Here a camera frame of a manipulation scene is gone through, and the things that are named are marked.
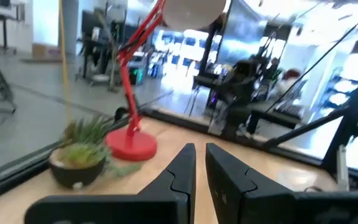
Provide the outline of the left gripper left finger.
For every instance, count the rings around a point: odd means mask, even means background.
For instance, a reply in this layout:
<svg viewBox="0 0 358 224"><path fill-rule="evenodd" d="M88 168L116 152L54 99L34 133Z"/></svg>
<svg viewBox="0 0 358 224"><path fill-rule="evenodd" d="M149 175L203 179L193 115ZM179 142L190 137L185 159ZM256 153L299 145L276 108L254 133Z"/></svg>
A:
<svg viewBox="0 0 358 224"><path fill-rule="evenodd" d="M141 223L193 224L196 197L196 148L187 143L166 168L139 193Z"/></svg>

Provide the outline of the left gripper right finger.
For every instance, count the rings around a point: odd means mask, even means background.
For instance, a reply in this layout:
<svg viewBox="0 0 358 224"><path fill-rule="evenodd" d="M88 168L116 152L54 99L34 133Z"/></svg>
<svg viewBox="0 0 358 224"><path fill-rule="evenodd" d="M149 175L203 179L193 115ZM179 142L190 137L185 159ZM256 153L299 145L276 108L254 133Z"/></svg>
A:
<svg viewBox="0 0 358 224"><path fill-rule="evenodd" d="M206 145L206 173L219 223L293 223L291 190L214 143Z"/></svg>

